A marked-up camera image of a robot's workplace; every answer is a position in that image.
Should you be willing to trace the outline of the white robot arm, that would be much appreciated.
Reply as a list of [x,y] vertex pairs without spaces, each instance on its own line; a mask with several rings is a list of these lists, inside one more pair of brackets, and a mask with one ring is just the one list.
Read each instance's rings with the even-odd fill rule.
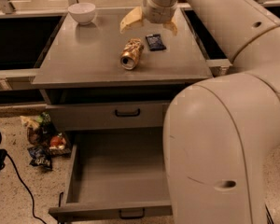
[[[280,145],[280,19],[254,0],[187,0],[235,71],[170,103],[163,153],[175,224],[267,224],[263,165]],[[143,0],[121,22],[174,31],[177,0]]]

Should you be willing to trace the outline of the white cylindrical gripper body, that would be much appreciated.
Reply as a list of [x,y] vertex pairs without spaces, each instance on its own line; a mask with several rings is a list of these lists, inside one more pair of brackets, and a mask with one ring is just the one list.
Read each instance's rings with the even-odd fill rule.
[[144,17],[151,23],[166,23],[172,19],[177,0],[143,0]]

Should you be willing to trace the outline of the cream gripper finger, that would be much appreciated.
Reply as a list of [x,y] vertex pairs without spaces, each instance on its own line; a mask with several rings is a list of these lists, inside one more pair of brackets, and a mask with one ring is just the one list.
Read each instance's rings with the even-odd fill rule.
[[167,21],[163,24],[163,27],[170,30],[173,35],[177,35],[177,26],[174,21]]
[[141,7],[135,7],[131,10],[120,22],[119,30],[123,34],[133,28],[138,28],[143,25],[143,11]]

